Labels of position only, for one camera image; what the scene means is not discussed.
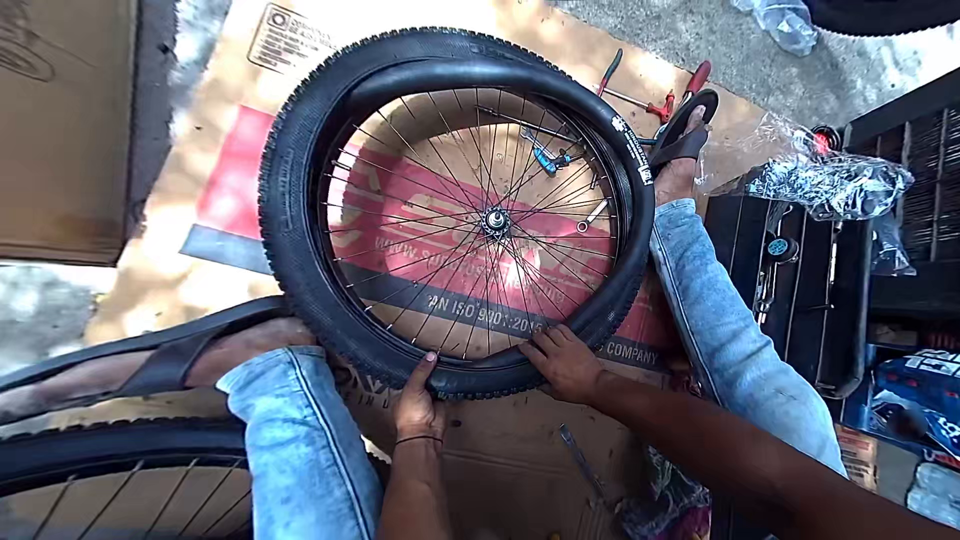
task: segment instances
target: finger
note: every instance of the finger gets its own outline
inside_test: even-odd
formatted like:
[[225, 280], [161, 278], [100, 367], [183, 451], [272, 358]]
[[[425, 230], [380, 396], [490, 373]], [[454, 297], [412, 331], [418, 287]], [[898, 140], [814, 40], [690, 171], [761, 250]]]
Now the finger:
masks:
[[563, 345], [566, 345], [566, 337], [564, 336], [564, 333], [557, 330], [556, 328], [551, 327], [546, 329], [546, 334], [550, 336], [550, 339], [552, 339], [553, 342], [556, 343], [558, 347], [562, 347]]
[[573, 333], [573, 330], [568, 328], [566, 325], [557, 325], [557, 330], [564, 335], [566, 339], [574, 343], [580, 341], [580, 338], [577, 337], [577, 334]]
[[692, 132], [697, 129], [704, 123], [704, 114], [707, 112], [707, 108], [703, 105], [698, 105], [693, 108], [690, 112], [689, 118], [686, 119], [686, 129], [684, 130], [684, 135]]
[[530, 360], [530, 363], [534, 364], [534, 367], [540, 369], [540, 367], [546, 362], [546, 355], [540, 352], [539, 349], [534, 347], [528, 341], [524, 341], [516, 346], [520, 349], [520, 352], [523, 353], [527, 359]]
[[426, 380], [430, 377], [430, 373], [433, 372], [433, 368], [435, 367], [437, 367], [437, 354], [430, 352], [423, 355], [423, 359], [421, 359], [417, 367], [414, 368], [414, 372], [410, 374], [410, 379], [407, 379], [407, 383], [403, 386], [403, 391], [422, 390], [426, 385]]
[[560, 349], [557, 347], [557, 344], [554, 343], [553, 340], [542, 331], [538, 331], [534, 334], [534, 343], [540, 346], [540, 349], [547, 354], [556, 353]]

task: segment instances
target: black bracelet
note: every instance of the black bracelet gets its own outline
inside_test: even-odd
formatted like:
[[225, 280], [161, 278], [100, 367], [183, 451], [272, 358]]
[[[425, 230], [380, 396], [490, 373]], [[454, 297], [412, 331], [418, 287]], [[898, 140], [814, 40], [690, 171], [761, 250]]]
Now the black bracelet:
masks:
[[440, 444], [443, 444], [443, 443], [444, 443], [444, 440], [443, 440], [442, 438], [440, 438], [440, 437], [435, 437], [435, 436], [433, 436], [433, 435], [416, 435], [416, 436], [413, 436], [413, 437], [407, 437], [407, 438], [405, 438], [405, 439], [400, 439], [400, 440], [396, 441], [396, 443], [394, 444], [394, 446], [396, 446], [396, 445], [398, 445], [398, 444], [400, 444], [400, 443], [405, 443], [405, 442], [407, 442], [407, 441], [412, 441], [412, 440], [414, 440], [414, 439], [433, 439], [433, 440], [439, 442]]

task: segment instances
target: wheel hub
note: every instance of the wheel hub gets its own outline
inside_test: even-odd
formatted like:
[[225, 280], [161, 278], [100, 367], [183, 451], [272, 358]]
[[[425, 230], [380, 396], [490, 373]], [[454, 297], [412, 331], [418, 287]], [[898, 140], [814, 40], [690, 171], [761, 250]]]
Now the wheel hub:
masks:
[[480, 226], [491, 236], [501, 237], [510, 231], [510, 216], [507, 210], [497, 206], [484, 210], [480, 217]]

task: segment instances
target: blue tool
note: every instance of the blue tool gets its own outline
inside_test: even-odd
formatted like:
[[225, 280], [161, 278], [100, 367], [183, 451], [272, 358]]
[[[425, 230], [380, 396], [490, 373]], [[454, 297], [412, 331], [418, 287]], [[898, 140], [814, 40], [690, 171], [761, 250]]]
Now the blue tool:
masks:
[[534, 134], [531, 133], [529, 128], [523, 128], [520, 130], [520, 136], [529, 140], [531, 144], [534, 145], [534, 158], [537, 158], [537, 162], [541, 167], [543, 167], [543, 170], [546, 171], [546, 174], [550, 176], [557, 174], [558, 169], [566, 167], [571, 161], [578, 160], [583, 156], [582, 154], [570, 156], [563, 150], [560, 152], [559, 156], [554, 156], [553, 152], [550, 152], [546, 145], [534, 137]]

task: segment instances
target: blue jeans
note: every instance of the blue jeans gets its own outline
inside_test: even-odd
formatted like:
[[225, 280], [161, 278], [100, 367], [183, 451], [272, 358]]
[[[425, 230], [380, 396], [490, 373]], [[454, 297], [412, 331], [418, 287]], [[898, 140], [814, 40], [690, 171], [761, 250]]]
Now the blue jeans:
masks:
[[[650, 245], [711, 398], [845, 476], [826, 404], [760, 332], [693, 200], [657, 208]], [[324, 359], [320, 347], [277, 349], [217, 382], [247, 423], [258, 539], [373, 539], [383, 489]]]
[[760, 331], [717, 261], [693, 199], [657, 207], [650, 253], [706, 394], [845, 477], [827, 404]]

